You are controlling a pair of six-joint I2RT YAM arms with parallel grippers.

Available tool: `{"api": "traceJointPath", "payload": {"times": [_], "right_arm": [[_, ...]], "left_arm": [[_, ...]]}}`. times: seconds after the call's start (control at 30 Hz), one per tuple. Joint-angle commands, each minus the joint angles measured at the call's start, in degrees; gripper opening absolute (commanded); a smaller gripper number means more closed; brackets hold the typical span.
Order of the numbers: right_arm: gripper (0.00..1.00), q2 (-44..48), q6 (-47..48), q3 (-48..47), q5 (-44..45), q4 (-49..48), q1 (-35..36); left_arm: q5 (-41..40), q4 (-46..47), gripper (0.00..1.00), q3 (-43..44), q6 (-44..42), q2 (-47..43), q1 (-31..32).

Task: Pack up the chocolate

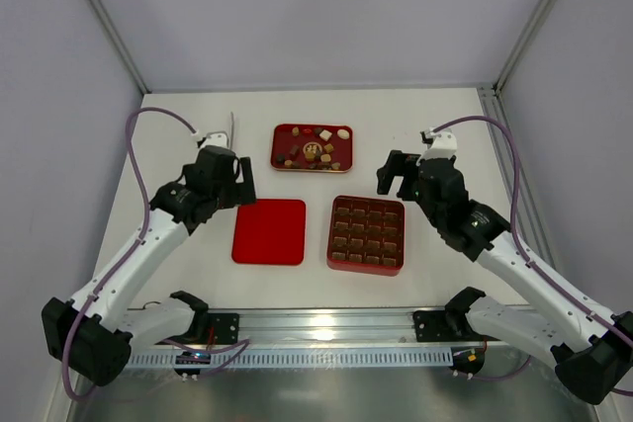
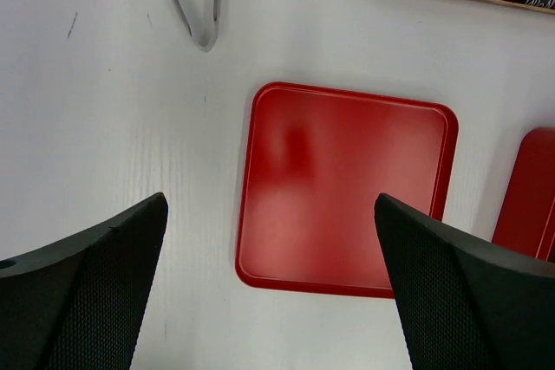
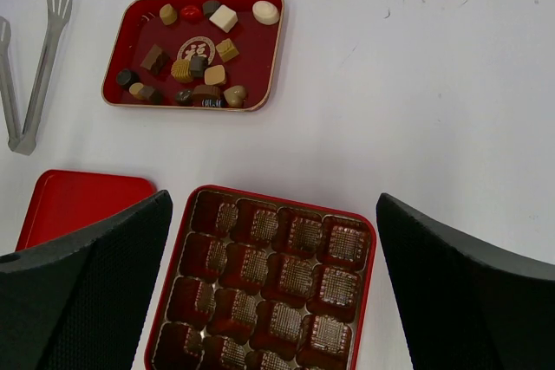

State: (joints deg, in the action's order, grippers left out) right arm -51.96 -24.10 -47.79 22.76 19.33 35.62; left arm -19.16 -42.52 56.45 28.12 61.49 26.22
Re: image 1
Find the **metal tweezers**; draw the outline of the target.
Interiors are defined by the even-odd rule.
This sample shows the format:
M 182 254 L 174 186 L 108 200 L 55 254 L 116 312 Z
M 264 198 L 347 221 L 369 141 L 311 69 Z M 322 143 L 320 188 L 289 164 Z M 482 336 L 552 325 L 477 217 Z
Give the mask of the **metal tweezers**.
M 229 119 L 230 119 L 230 127 L 229 127 L 229 134 L 228 134 L 228 148 L 230 150 L 233 150 L 234 140 L 235 140 L 235 115 L 233 111 L 229 113 Z

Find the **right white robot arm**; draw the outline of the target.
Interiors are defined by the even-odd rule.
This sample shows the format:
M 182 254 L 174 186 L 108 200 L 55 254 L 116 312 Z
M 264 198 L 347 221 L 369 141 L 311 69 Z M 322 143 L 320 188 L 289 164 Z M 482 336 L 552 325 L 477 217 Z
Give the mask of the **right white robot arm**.
M 377 191 L 416 203 L 446 245 L 505 281 L 535 310 L 520 315 L 466 288 L 446 305 L 472 331 L 504 341 L 552 368 L 580 400 L 598 405 L 632 368 L 632 314 L 615 313 L 580 292 L 511 232 L 494 209 L 470 199 L 453 158 L 400 150 L 377 171 Z

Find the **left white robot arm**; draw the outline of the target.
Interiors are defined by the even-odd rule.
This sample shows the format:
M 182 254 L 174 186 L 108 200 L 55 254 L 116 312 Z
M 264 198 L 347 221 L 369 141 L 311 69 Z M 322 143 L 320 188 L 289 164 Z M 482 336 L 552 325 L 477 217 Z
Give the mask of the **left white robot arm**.
M 42 310 L 49 354 L 62 364 L 62 379 L 76 372 L 105 386 L 131 356 L 173 338 L 194 343 L 209 326 L 209 307 L 184 291 L 149 309 L 130 304 L 161 264 L 218 211 L 256 202 L 251 161 L 216 145 L 200 147 L 182 177 L 160 187 L 144 203 L 143 221 L 102 271 L 68 300 L 51 298 Z

